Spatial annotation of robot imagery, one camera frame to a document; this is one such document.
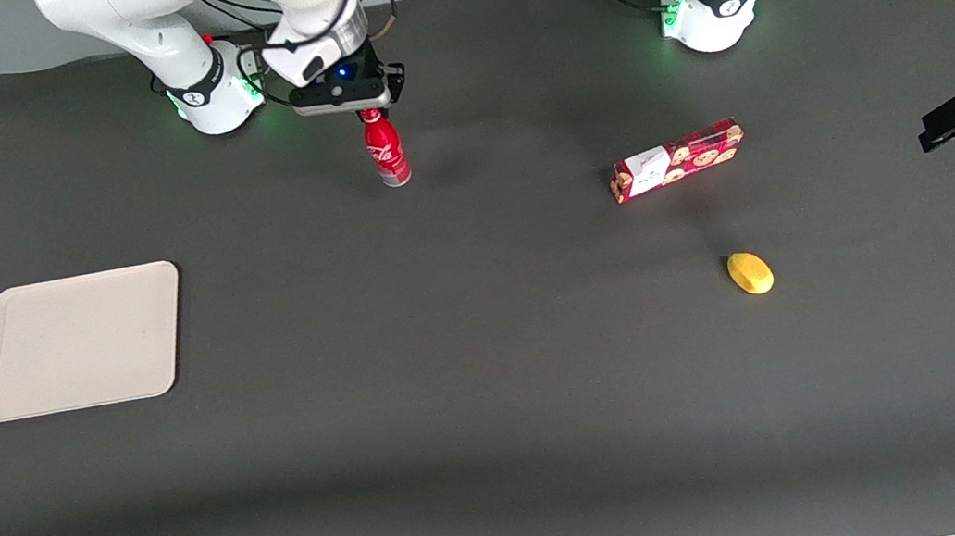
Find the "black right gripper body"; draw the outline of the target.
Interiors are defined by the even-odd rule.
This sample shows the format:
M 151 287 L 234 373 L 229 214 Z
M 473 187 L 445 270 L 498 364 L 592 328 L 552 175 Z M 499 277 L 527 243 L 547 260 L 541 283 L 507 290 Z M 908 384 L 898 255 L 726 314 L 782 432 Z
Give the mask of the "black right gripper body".
M 320 78 L 321 90 L 338 93 L 385 86 L 387 71 L 372 54 L 344 57 Z

